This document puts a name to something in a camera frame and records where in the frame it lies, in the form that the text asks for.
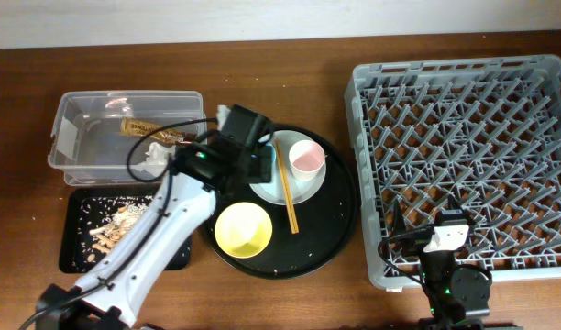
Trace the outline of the pink plastic cup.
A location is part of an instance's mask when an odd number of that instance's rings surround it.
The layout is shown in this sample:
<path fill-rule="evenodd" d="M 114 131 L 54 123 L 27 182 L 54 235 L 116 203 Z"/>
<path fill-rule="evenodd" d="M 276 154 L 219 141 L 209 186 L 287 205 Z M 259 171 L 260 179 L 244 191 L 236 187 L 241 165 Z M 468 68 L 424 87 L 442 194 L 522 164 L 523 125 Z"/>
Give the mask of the pink plastic cup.
<path fill-rule="evenodd" d="M 312 140 L 294 143 L 289 150 L 292 175 L 299 181 L 313 180 L 325 165 L 323 148 Z"/>

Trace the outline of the wooden chopstick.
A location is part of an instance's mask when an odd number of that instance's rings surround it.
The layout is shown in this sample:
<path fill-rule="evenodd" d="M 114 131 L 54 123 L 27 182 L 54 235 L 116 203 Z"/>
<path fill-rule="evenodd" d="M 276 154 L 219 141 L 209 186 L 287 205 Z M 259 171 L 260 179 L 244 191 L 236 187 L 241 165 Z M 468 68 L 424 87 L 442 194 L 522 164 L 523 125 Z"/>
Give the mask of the wooden chopstick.
<path fill-rule="evenodd" d="M 290 222 L 290 228 L 291 228 L 291 232 L 295 235 L 299 233 L 299 227 L 298 227 L 298 221 L 293 206 L 292 192 L 289 183 L 288 172 L 287 172 L 286 165 L 284 163 L 284 157 L 281 152 L 281 144 L 279 140 L 275 139 L 273 145 L 277 154 L 277 164 L 279 168 L 279 174 L 280 174 L 282 189 L 284 193 L 285 205 L 286 205 L 288 218 Z"/>

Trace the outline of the yellow bowl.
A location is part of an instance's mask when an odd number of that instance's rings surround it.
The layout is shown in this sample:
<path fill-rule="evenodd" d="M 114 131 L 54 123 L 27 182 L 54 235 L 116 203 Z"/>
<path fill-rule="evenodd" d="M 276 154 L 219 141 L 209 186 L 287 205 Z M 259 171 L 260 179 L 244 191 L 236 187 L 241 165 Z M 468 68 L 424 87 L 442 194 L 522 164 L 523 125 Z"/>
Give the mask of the yellow bowl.
<path fill-rule="evenodd" d="M 261 253 L 272 237 L 269 214 L 255 203 L 234 203 L 217 217 L 214 237 L 228 256 L 249 259 Z"/>

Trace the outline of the brown coffee sachet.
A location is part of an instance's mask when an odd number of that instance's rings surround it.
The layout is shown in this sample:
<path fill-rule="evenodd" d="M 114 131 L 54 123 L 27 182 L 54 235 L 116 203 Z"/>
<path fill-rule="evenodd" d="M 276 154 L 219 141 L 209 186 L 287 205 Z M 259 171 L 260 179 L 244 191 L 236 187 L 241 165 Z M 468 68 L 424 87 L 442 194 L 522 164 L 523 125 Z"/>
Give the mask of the brown coffee sachet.
<path fill-rule="evenodd" d="M 161 126 L 136 118 L 123 117 L 120 122 L 120 134 L 125 137 L 137 138 L 139 144 L 143 144 L 149 139 L 151 142 L 166 145 L 185 145 L 193 142 L 197 133 L 184 130 L 184 128 L 194 126 L 196 126 L 196 123 L 192 121 Z"/>

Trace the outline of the peanut shells and rice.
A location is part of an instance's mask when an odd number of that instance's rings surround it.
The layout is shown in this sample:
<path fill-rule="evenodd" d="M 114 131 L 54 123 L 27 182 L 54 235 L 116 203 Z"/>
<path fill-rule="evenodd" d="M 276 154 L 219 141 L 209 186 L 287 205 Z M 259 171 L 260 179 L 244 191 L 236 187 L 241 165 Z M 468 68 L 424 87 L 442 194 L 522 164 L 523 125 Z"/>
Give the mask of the peanut shells and rice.
<path fill-rule="evenodd" d="M 109 254 L 148 210 L 152 197 L 91 197 L 78 216 L 78 248 L 84 264 L 92 266 Z"/>

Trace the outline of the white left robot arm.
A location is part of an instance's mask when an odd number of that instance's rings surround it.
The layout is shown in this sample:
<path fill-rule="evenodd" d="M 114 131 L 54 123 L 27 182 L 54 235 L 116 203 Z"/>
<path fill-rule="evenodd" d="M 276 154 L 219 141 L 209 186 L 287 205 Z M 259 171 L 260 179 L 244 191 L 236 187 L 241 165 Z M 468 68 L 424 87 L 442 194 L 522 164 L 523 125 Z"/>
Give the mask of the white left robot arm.
<path fill-rule="evenodd" d="M 212 216 L 218 197 L 270 182 L 272 121 L 237 104 L 219 109 L 213 120 L 215 129 L 167 158 L 147 211 L 110 253 L 70 290 L 50 285 L 22 328 L 131 328 L 153 284 Z"/>

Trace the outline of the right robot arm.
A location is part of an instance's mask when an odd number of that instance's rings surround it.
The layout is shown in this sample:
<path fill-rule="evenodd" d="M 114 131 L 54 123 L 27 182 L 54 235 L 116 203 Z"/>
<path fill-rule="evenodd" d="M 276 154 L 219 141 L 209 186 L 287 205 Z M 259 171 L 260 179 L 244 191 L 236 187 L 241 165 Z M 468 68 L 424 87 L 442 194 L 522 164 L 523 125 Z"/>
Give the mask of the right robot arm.
<path fill-rule="evenodd" d="M 490 314 L 491 273 L 478 266 L 460 265 L 456 254 L 469 241 L 475 221 L 452 196 L 435 220 L 414 230 L 404 224 L 400 204 L 393 205 L 390 241 L 404 257 L 420 262 L 418 282 L 430 304 L 432 316 L 419 321 L 420 329 L 482 329 Z"/>

